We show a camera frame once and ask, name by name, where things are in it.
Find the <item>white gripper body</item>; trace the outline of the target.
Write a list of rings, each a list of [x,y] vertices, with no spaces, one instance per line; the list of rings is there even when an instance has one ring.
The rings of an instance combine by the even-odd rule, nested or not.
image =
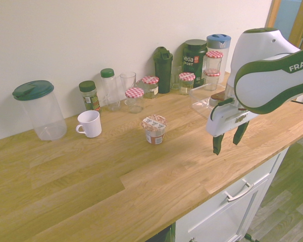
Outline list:
[[[249,110],[241,110],[238,101],[228,98],[218,102],[212,109],[206,124],[206,131],[213,137],[218,137],[257,116]]]

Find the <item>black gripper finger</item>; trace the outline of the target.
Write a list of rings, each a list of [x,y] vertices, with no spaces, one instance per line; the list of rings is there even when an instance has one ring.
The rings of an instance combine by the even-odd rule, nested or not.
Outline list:
[[[223,134],[217,137],[213,137],[213,153],[215,153],[216,155],[219,155],[221,152],[223,138],[224,138]]]
[[[240,125],[238,128],[237,128],[237,131],[236,133],[234,134],[234,137],[233,137],[233,144],[235,145],[238,145],[239,142],[241,141],[247,127],[249,125],[249,122],[245,122],[244,124]]]

